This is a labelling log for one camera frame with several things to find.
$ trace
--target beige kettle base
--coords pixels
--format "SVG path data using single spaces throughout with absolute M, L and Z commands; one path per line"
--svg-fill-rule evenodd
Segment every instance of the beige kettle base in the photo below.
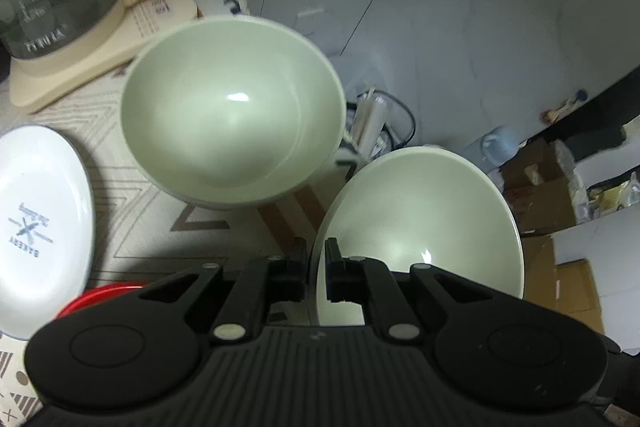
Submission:
M 197 17 L 193 0 L 143 0 L 126 11 L 116 29 L 98 49 L 69 68 L 33 76 L 12 60 L 9 74 L 11 102 L 20 111 L 36 112 L 50 103 L 131 60 L 146 44 Z

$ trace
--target plate logo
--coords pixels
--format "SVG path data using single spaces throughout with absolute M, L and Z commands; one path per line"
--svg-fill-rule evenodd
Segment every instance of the plate logo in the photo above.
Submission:
M 44 243 L 53 245 L 53 240 L 46 235 L 46 228 L 49 226 L 49 218 L 43 216 L 24 206 L 21 203 L 18 207 L 21 214 L 18 219 L 9 217 L 9 222 L 17 227 L 14 235 L 9 238 L 9 243 L 22 251 L 38 257 Z

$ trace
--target screw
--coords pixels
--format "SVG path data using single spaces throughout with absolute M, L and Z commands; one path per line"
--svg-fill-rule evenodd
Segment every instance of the screw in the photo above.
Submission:
M 397 341 L 410 341 L 420 335 L 420 330 L 413 324 L 394 324 L 388 330 L 389 336 Z
M 246 330 L 240 324 L 220 324 L 215 330 L 213 335 L 221 341 L 237 341 L 244 337 Z

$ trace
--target brown cardboard box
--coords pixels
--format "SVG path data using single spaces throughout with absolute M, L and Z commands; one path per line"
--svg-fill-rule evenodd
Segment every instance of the brown cardboard box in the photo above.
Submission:
M 504 188 L 523 188 L 540 185 L 564 177 L 556 161 L 556 153 L 544 139 L 538 138 L 518 151 L 500 167 Z
M 536 187 L 505 190 L 520 233 L 545 235 L 576 225 L 569 183 L 561 177 Z
M 598 292 L 586 259 L 556 266 L 553 241 L 546 235 L 522 240 L 524 300 L 569 315 L 604 334 Z

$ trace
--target red bowl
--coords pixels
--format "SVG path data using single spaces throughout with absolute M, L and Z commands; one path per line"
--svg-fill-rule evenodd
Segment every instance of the red bowl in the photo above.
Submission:
M 133 290 L 139 290 L 143 286 L 144 284 L 141 282 L 116 282 L 108 284 L 107 286 L 101 286 L 100 288 L 89 290 L 69 302 L 69 304 L 62 309 L 56 318 L 59 319 L 60 317 L 66 317 L 68 314 L 77 312 L 82 308 L 87 308 L 87 306 L 108 301 L 109 299 L 124 295 L 125 293 L 129 293 Z

